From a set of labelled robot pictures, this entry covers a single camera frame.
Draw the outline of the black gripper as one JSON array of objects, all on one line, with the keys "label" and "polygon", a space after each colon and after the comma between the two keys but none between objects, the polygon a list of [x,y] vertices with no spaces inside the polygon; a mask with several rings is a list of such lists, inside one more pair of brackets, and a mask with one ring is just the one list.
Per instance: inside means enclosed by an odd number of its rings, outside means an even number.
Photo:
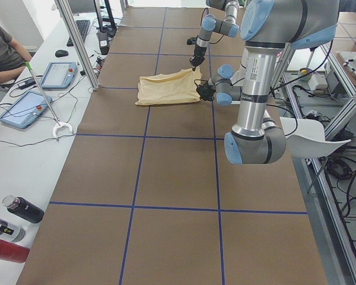
[{"label": "black gripper", "polygon": [[199,94],[199,98],[203,101],[214,101],[215,90],[208,84],[204,82],[203,84],[196,85],[196,92]]},{"label": "black gripper", "polygon": [[197,36],[187,39],[186,44],[195,46],[193,56],[189,59],[192,70],[195,71],[196,68],[199,67],[205,60],[208,41],[202,40],[199,36]]}]

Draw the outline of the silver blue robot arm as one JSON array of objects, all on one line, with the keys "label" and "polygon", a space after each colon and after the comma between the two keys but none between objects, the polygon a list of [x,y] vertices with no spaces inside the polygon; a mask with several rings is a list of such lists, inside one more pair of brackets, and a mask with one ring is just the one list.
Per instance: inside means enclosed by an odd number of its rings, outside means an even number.
[{"label": "silver blue robot arm", "polygon": [[243,84],[223,65],[207,82],[197,86],[202,100],[229,105],[240,100],[237,122],[225,134],[224,148],[233,164],[267,164],[279,160],[286,149],[283,130],[266,111],[277,54],[286,44],[293,49],[314,48],[335,37],[338,1],[252,1],[240,25],[236,23],[237,1],[208,1],[207,5],[226,13],[224,20],[206,15],[196,38],[190,64],[204,61],[212,33],[240,36],[248,52]]},{"label": "silver blue robot arm", "polygon": [[203,14],[199,34],[187,39],[186,44],[194,46],[193,55],[189,59],[192,71],[204,62],[211,45],[218,43],[224,36],[235,38],[240,29],[237,24],[240,1],[206,1],[206,5],[223,11],[225,16],[220,20],[213,14]]}]

